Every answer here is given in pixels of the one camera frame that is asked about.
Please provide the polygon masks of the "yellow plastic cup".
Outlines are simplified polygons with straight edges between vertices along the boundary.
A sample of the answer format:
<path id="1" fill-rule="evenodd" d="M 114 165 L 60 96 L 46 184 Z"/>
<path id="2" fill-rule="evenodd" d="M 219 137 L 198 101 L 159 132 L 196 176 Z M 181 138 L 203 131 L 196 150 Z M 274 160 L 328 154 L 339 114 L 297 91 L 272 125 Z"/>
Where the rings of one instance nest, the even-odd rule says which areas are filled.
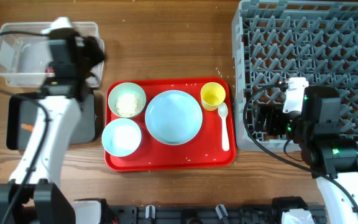
<path id="1" fill-rule="evenodd" d="M 207 111 L 213 111 L 225 100 L 226 91 L 222 85 L 209 82 L 201 88 L 201 104 Z"/>

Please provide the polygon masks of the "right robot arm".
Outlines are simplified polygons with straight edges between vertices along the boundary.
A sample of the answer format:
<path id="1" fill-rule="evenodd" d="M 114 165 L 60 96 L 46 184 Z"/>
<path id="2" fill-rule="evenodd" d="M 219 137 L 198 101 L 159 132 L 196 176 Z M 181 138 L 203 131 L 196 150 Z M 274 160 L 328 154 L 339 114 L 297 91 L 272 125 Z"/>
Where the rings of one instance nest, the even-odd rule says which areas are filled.
<path id="1" fill-rule="evenodd" d="M 328 86 L 277 87 L 286 91 L 281 105 L 255 105 L 252 98 L 247 101 L 245 108 L 255 110 L 253 125 L 244 126 L 248 135 L 265 129 L 269 135 L 285 134 L 288 141 L 298 144 L 304 166 L 254 141 L 270 156 L 311 173 L 331 223 L 358 223 L 358 144 L 339 134 L 338 91 Z"/>

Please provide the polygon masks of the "orange carrot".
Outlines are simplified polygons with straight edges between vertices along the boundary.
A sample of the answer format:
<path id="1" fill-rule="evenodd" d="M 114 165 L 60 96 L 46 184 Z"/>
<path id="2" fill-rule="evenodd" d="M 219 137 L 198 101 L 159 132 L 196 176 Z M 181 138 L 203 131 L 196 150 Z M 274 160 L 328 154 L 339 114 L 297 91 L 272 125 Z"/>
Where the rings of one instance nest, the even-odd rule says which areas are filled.
<path id="1" fill-rule="evenodd" d="M 21 128 L 28 132 L 32 132 L 34 130 L 34 126 L 30 124 L 21 124 Z"/>

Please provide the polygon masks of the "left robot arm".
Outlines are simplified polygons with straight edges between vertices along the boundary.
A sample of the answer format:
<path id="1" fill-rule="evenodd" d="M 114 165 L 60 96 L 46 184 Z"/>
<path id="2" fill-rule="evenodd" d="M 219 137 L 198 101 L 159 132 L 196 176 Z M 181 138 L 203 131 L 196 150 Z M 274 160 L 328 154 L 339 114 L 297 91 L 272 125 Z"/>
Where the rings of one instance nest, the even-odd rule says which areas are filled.
<path id="1" fill-rule="evenodd" d="M 70 203 L 59 188 L 65 153 L 90 88 L 91 69 L 105 59 L 95 37 L 63 28 L 48 34 L 54 76 L 40 86 L 38 99 L 20 94 L 37 108 L 25 153 L 9 182 L 0 184 L 0 223 L 106 223 L 104 199 Z"/>

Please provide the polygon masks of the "red snack wrapper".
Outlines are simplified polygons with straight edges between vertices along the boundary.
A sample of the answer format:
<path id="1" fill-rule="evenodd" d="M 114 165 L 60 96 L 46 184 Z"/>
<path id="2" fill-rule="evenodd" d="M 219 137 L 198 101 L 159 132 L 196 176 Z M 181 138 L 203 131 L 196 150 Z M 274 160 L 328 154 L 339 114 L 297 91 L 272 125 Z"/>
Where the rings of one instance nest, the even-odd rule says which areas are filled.
<path id="1" fill-rule="evenodd" d="M 46 70 L 45 70 L 45 73 L 54 73 L 54 70 L 53 70 L 52 68 L 46 69 Z"/>

